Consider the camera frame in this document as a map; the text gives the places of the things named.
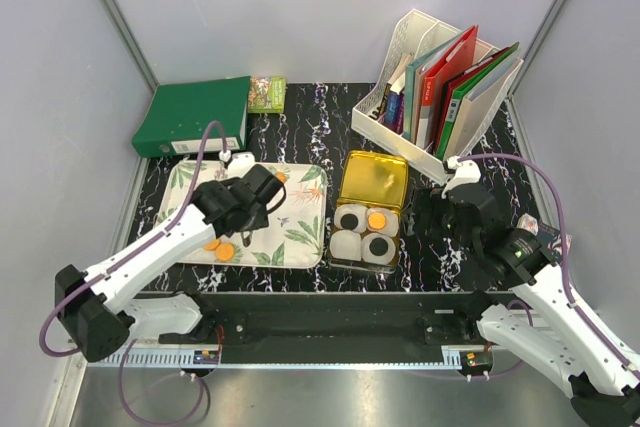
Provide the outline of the green folder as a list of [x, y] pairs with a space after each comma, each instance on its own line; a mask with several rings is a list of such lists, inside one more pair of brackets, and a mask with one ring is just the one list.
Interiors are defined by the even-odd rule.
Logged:
[[483, 59], [445, 84], [445, 104], [442, 111], [444, 117], [440, 121], [433, 145], [435, 157], [440, 160], [445, 158], [456, 123], [464, 124], [461, 114], [462, 101], [472, 101], [490, 88], [514, 64], [519, 50], [520, 43], [516, 42]]

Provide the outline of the orange round cookie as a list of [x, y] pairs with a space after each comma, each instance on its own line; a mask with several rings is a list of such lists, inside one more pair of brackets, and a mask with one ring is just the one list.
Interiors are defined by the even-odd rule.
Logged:
[[220, 240], [219, 239], [215, 239], [214, 241], [209, 242], [206, 245], [204, 245], [203, 249], [205, 251], [215, 251], [219, 245], [220, 245]]
[[387, 220], [383, 213], [373, 212], [367, 217], [368, 226], [372, 230], [381, 230], [386, 226]]
[[215, 249], [215, 256], [218, 261], [229, 262], [236, 254], [236, 248], [232, 243], [220, 243]]

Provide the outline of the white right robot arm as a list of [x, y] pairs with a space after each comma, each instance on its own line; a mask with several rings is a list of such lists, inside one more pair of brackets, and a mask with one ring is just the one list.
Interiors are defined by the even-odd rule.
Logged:
[[[460, 340], [483, 339], [509, 350], [562, 390], [589, 426], [638, 425], [638, 355], [623, 348], [564, 281], [551, 251], [533, 233], [507, 224], [490, 192], [480, 184], [419, 189], [409, 224], [418, 234], [449, 238], [468, 249], [486, 276], [532, 307], [554, 333], [518, 321], [476, 290], [454, 312]], [[615, 348], [623, 348], [621, 354]]]

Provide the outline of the gold cookie tin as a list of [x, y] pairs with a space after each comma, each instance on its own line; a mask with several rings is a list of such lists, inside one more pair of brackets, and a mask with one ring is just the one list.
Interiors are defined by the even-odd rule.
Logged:
[[[334, 225], [336, 209], [343, 204], [362, 204], [367, 210], [372, 207], [382, 207], [396, 212], [399, 216], [399, 232], [391, 237], [396, 246], [396, 254], [389, 265], [377, 265], [369, 262], [349, 261], [333, 258], [328, 248], [329, 265], [374, 274], [389, 275], [396, 270], [399, 260], [399, 238], [401, 233], [401, 214], [405, 203], [409, 179], [408, 162], [402, 158], [387, 154], [352, 151], [344, 165], [344, 172], [332, 219], [331, 236], [338, 230]], [[372, 232], [366, 228], [362, 239]]]

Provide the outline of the orange flower cookie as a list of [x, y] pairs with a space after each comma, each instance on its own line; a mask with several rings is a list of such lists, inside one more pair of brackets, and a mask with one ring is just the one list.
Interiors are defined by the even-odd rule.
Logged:
[[286, 183], [288, 180], [288, 176], [284, 172], [277, 172], [275, 176], [282, 182]]

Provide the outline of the floral rectangular tray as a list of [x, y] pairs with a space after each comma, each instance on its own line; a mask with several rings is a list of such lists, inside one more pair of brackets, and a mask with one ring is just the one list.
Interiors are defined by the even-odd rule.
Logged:
[[[191, 183], [195, 161], [180, 161], [169, 176], [154, 227], [177, 211]], [[216, 259], [215, 251], [203, 246], [180, 262], [196, 264], [239, 264], [249, 267], [306, 269], [314, 267], [322, 257], [324, 247], [326, 192], [325, 171], [312, 164], [258, 163], [274, 175], [284, 172], [284, 204], [269, 216], [266, 229], [254, 231], [251, 238], [241, 234], [221, 236], [220, 243], [232, 243], [236, 248], [229, 262]], [[196, 185], [211, 180], [226, 180], [225, 166], [220, 161], [203, 161]]]

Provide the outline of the teal folder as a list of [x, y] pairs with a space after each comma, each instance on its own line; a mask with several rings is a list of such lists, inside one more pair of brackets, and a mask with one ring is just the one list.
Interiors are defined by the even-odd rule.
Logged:
[[439, 37], [436, 34], [426, 33], [421, 39], [414, 59], [407, 65], [403, 102], [403, 137], [406, 140], [415, 140], [421, 102], [420, 92], [425, 72], [458, 38], [459, 34], [449, 35], [444, 42], [438, 42]]

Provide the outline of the floral pink pouch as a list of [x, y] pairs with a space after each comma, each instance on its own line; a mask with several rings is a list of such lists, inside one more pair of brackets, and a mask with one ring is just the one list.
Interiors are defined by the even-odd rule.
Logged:
[[555, 261], [560, 264], [563, 258], [563, 249], [560, 231], [547, 225], [530, 214], [523, 214], [517, 221], [517, 227], [533, 233], [542, 245], [553, 255]]

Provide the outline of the white file organizer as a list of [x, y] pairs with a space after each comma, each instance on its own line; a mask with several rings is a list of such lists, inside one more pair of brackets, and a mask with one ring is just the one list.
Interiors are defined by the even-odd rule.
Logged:
[[414, 143], [396, 134], [378, 121], [387, 83], [404, 54], [416, 55], [421, 39], [433, 32], [444, 42], [460, 32], [439, 19], [413, 9], [396, 24], [381, 73], [375, 87], [352, 110], [351, 127], [387, 152], [405, 158], [411, 167], [441, 184], [447, 179], [443, 163]]

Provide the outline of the blue book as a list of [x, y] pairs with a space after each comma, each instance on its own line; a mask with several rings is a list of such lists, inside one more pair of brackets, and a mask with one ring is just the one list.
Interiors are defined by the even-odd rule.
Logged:
[[404, 94], [402, 92], [390, 92], [383, 117], [383, 125], [396, 134], [402, 131], [403, 102]]

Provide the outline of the green card box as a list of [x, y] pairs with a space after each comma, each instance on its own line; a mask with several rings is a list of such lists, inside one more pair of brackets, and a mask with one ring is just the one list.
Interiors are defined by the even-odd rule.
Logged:
[[248, 95], [249, 114], [280, 114], [284, 112], [286, 78], [251, 77]]

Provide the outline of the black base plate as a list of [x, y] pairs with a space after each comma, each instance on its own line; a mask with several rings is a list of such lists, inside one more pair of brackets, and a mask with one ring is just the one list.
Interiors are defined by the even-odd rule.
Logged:
[[471, 293], [199, 294], [193, 333], [175, 327], [163, 344], [222, 342], [226, 366], [423, 364], [443, 346], [484, 344], [466, 311]]

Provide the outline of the black round cookie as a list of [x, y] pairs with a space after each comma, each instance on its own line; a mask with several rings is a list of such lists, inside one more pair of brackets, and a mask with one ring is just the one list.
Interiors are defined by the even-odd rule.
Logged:
[[342, 229], [355, 230], [359, 226], [359, 219], [353, 213], [346, 213], [340, 219]]
[[376, 237], [369, 243], [369, 252], [376, 257], [383, 257], [389, 252], [389, 244], [383, 237]]

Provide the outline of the red folder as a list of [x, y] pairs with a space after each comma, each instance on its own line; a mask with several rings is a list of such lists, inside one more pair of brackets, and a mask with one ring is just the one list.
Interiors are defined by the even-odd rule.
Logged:
[[441, 48], [435, 61], [426, 70], [421, 90], [419, 120], [415, 145], [426, 150], [439, 115], [443, 85], [473, 64], [479, 26], [473, 25], [460, 33], [447, 47]]

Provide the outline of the beige folder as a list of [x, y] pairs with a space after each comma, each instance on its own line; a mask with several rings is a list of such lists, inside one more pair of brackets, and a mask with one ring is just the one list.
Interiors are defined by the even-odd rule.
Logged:
[[483, 94], [469, 101], [462, 101], [463, 125], [456, 123], [446, 156], [468, 155], [480, 141], [493, 121], [509, 88], [515, 80], [523, 61], [519, 58], [514, 64]]

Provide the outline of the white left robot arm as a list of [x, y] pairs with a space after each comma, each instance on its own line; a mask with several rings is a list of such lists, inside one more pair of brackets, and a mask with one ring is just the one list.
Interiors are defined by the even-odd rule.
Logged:
[[267, 228], [285, 198], [284, 183], [261, 165], [241, 177], [191, 183], [180, 208], [136, 242], [84, 271], [62, 268], [54, 277], [54, 318], [88, 362], [107, 358], [135, 334], [208, 341], [216, 319], [191, 296], [137, 301], [136, 295], [193, 250]]

